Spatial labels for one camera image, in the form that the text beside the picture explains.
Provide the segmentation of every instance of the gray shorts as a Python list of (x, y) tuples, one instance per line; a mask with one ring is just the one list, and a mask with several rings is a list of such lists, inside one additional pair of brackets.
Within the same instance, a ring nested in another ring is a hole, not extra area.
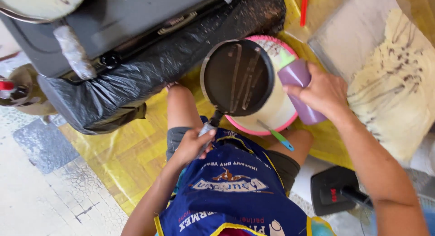
[[(166, 161), (174, 155), (184, 134), (190, 129), (190, 127), (174, 127), (167, 131)], [(290, 191), (301, 167), (294, 159), (280, 152), (268, 150), (268, 156), (282, 180), (284, 189)]]

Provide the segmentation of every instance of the blue apron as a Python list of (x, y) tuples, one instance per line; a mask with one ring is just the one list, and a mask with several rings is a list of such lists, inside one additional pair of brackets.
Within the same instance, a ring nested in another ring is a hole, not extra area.
[(334, 235), (287, 198), (266, 150), (233, 131), (219, 128), (213, 150), (186, 168), (180, 184), (155, 217), (159, 236), (217, 236), (225, 228), (258, 236)]

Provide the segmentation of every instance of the stove knob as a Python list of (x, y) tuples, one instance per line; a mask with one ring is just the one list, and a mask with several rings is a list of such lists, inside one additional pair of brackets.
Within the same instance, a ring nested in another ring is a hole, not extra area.
[(116, 68), (120, 63), (120, 58), (116, 54), (108, 54), (101, 56), (101, 64), (106, 66), (108, 69)]

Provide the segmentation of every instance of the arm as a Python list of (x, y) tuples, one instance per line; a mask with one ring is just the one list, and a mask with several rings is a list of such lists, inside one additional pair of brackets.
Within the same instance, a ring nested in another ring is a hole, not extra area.
[[(198, 132), (199, 130), (189, 130), (184, 134), (177, 151), (134, 208), (121, 236), (154, 236), (156, 234), (154, 217), (166, 209), (181, 171), (196, 159), (200, 148), (216, 134), (215, 130), (211, 130), (208, 134), (198, 138)], [(210, 147), (201, 155), (201, 159), (205, 158), (205, 153), (209, 150)]]
[(347, 84), (309, 64), (305, 89), (284, 86), (337, 127), (358, 176), (375, 206), (379, 235), (429, 235), (414, 188), (399, 163), (366, 130), (347, 106)]

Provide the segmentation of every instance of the purple cup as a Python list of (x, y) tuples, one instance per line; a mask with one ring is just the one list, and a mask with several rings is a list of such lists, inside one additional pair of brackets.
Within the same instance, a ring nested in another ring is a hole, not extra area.
[[(286, 65), (278, 72), (278, 77), (283, 85), (297, 85), (302, 88), (306, 88), (311, 82), (311, 74), (308, 71), (307, 62), (303, 59), (297, 59)], [(305, 125), (314, 125), (327, 119), (322, 113), (308, 107), (297, 97), (290, 94), (288, 97), (295, 106), (297, 115)]]

